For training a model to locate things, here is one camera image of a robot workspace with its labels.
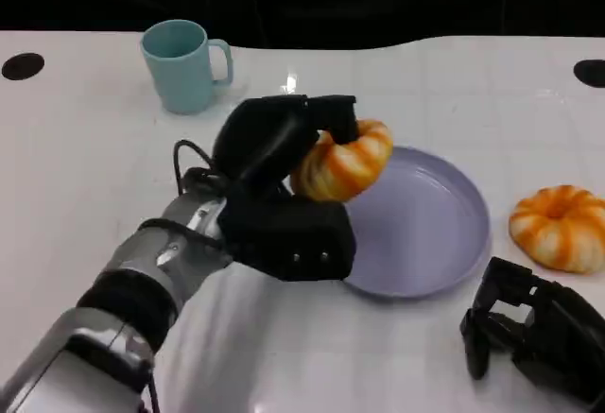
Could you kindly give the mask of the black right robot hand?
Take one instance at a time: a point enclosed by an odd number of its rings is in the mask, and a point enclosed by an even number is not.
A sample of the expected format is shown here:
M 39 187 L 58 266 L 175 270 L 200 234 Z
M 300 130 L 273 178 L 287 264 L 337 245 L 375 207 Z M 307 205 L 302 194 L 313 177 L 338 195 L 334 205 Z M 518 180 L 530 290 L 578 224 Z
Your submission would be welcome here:
M 604 410 L 604 317 L 572 288 L 493 257 L 459 329 L 473 379 L 508 352 L 533 384 Z

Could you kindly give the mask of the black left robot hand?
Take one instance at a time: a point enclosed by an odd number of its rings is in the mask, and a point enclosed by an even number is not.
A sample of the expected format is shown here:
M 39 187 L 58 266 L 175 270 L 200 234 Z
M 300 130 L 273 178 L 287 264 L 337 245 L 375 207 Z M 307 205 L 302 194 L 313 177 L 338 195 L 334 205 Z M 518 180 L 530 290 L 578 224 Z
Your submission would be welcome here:
M 284 192 L 324 131 L 339 144 L 358 138 L 353 95 L 272 95 L 242 101 L 213 147 L 214 167 L 253 197 Z

